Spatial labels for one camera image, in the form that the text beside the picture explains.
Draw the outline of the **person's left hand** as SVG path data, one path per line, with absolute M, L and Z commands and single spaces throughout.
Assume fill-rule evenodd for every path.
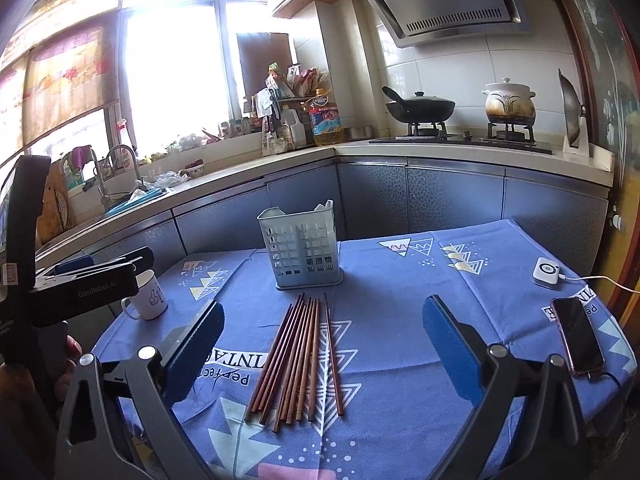
M 61 402 L 64 401 L 70 381 L 80 357 L 84 354 L 81 345 L 72 336 L 67 335 L 65 341 L 65 368 L 54 384 L 54 392 Z

